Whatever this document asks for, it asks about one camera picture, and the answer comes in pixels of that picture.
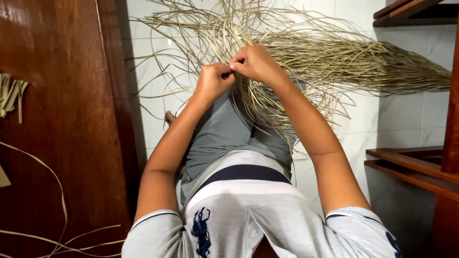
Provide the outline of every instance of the person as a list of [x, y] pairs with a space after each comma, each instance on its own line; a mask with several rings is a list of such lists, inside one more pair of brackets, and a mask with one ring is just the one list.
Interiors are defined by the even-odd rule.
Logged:
[[[240, 76], [282, 103], [313, 162], [325, 221], [290, 182], [289, 144], [241, 106], [232, 86]], [[166, 117], [123, 258], [401, 257], [332, 128], [263, 46], [243, 47], [230, 65], [203, 66], [181, 114]], [[174, 177], [185, 153], [179, 211]]]

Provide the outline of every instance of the bundle of palm strands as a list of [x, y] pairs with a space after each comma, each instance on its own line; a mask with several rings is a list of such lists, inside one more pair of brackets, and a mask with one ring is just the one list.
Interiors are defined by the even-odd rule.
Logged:
[[[149, 1], [167, 11], [136, 21], [149, 25], [183, 52], [175, 55], [159, 50], [140, 57], [157, 60], [161, 72], [152, 80], [167, 75], [169, 65], [178, 67], [161, 65], [161, 55], [179, 61], [184, 73], [197, 75], [202, 65], [228, 64], [243, 46], [263, 44], [330, 123], [333, 114], [348, 117], [338, 106], [343, 105], [340, 97], [349, 91], [387, 96], [449, 89], [449, 71], [421, 55], [374, 41], [346, 20], [317, 17], [321, 15], [313, 11], [266, 7], [264, 0], [220, 0], [210, 10], [197, 8], [190, 0]], [[242, 77], [237, 79], [237, 87], [247, 110], [260, 124], [281, 135], [291, 129], [269, 88]], [[182, 88], [166, 95], [194, 89]]]

